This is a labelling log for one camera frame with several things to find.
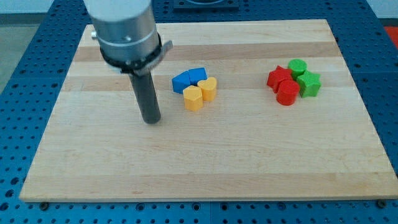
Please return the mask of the black flange mount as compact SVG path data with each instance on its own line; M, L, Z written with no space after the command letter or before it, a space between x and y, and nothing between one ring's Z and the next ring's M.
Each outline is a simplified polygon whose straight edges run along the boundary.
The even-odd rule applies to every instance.
M137 76L149 74L173 48L173 42L169 40L163 44L159 34L154 45L152 41L146 40L123 44L104 42L103 44L100 46L100 52L106 63L119 68L123 73L132 73Z

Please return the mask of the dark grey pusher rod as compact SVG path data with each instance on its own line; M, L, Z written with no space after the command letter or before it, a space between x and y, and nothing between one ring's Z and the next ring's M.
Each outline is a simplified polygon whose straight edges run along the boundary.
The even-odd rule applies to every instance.
M130 74L129 79L144 122L155 124L160 121L161 113L151 74L143 76Z

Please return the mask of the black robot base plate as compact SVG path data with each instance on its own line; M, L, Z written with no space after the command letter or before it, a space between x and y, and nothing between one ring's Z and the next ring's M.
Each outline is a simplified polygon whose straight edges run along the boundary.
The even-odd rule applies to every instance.
M174 11L239 9L240 0L172 0Z

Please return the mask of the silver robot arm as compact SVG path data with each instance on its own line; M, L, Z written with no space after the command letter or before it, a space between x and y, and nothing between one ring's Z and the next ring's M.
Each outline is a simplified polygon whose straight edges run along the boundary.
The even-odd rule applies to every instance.
M151 0L84 0L105 62L129 75L142 119L161 119L151 71L172 49L162 43Z

